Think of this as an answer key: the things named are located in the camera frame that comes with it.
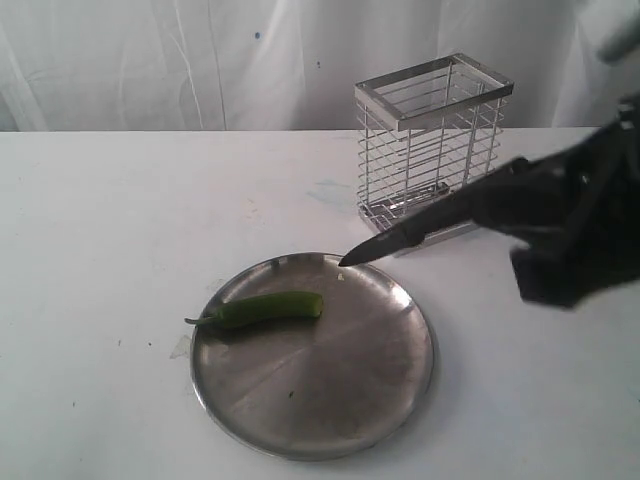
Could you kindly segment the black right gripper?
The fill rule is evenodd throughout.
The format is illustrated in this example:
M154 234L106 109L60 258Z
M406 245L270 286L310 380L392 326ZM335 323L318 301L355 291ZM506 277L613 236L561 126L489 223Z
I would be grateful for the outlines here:
M510 253L521 298L574 308L639 278L639 97L578 144L518 157L476 183L470 217L527 242Z

